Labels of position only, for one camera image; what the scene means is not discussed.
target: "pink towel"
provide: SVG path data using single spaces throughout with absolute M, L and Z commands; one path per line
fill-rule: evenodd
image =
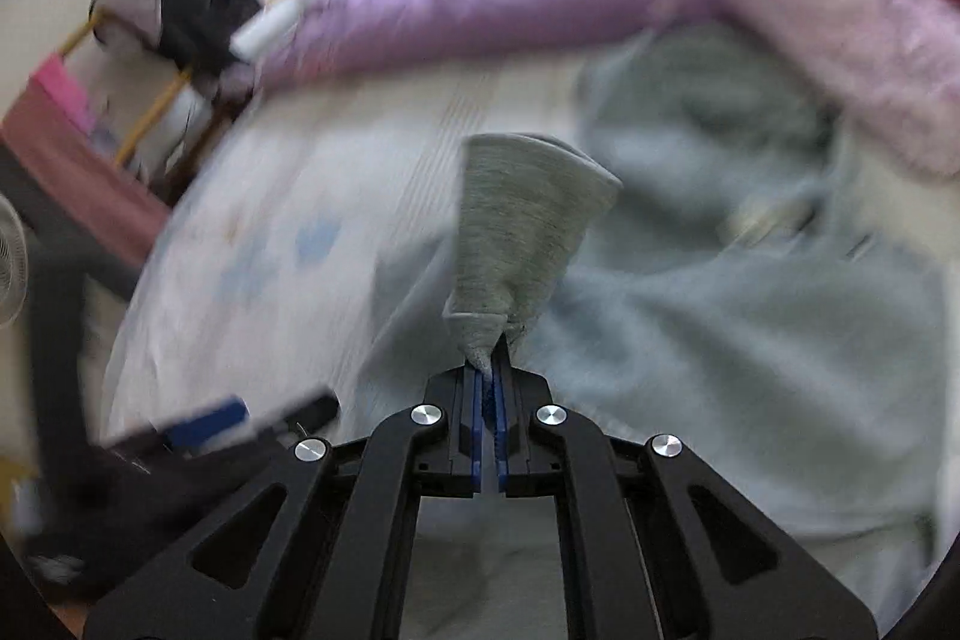
M 131 266 L 143 266 L 169 208 L 97 155 L 64 115 L 31 81 L 7 111 L 0 138 L 47 196 L 97 242 Z
M 64 59 L 56 52 L 37 67 L 30 75 L 30 80 L 42 87 L 46 95 L 64 111 L 65 118 L 80 131 L 89 134 L 93 130 L 96 118 L 90 112 L 86 89 L 66 71 Z

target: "gray cloth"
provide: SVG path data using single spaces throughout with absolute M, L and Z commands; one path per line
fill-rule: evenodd
M 582 100 L 584 151 L 624 191 L 515 363 L 608 434 L 678 434 L 888 629 L 930 556 L 947 375 L 939 272 L 858 229 L 832 111 L 746 34 L 705 25 L 644 40 L 594 68 Z M 381 269 L 381 328 L 347 411 L 355 434 L 461 359 L 440 315 L 455 268 L 445 238 Z M 530 582 L 559 566 L 547 509 L 429 512 L 424 545 L 480 564 L 415 557 L 407 636 L 480 636 L 503 610 L 525 637 L 562 634 L 552 609 L 522 608 L 562 604 Z M 512 530 L 516 513 L 541 520 Z M 416 586 L 437 579 L 475 595 L 469 620 L 440 626 L 450 592 Z
M 472 365 L 491 374 L 533 325 L 584 239 L 616 200 L 610 172 L 560 140 L 480 134 L 464 150 L 453 294 L 446 323 Z

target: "silver bolt head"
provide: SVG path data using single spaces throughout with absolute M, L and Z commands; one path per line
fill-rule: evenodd
M 417 405 L 411 410 L 410 417 L 419 426 L 433 426 L 443 418 L 443 410 L 436 405 Z
M 560 426 L 566 420 L 566 410 L 558 405 L 544 405 L 536 411 L 536 420 L 546 426 Z
M 680 456 L 683 450 L 683 442 L 680 437 L 674 437 L 673 434 L 658 434 L 654 437 L 654 453 L 664 458 L 674 458 Z
M 326 443 L 322 439 L 304 439 L 296 444 L 294 456 L 300 461 L 320 461 L 326 456 Z

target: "blue gripper pad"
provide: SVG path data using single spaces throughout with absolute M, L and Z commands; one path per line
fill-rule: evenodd
M 174 450 L 191 450 L 201 447 L 217 434 L 242 424 L 247 418 L 247 406 L 243 400 L 232 396 L 218 408 L 188 421 L 174 424 L 169 429 L 165 429 L 163 434 Z
M 470 478 L 473 482 L 473 490 L 480 493 L 481 477 L 480 459 L 483 452 L 483 427 L 485 408 L 484 380 L 483 375 L 469 364 L 464 369 L 465 372 L 473 372 L 473 408 L 472 418 L 470 418 Z
M 483 420 L 493 433 L 496 477 L 502 493 L 507 486 L 507 410 L 503 401 L 503 383 L 498 362 L 493 362 L 493 376 L 483 379 L 483 389 Z

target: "white bedsheet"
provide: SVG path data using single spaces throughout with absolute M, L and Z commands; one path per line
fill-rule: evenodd
M 316 87 L 251 111 L 161 238 L 107 369 L 105 434 L 239 394 L 253 420 L 334 389 L 352 408 L 382 254 L 452 223 L 464 135 L 572 136 L 586 54 L 447 64 Z M 947 262 L 960 367 L 960 191 L 911 180 L 862 143 L 864 220 Z M 960 528 L 952 382 L 940 553 Z M 349 415 L 331 438 L 364 432 Z

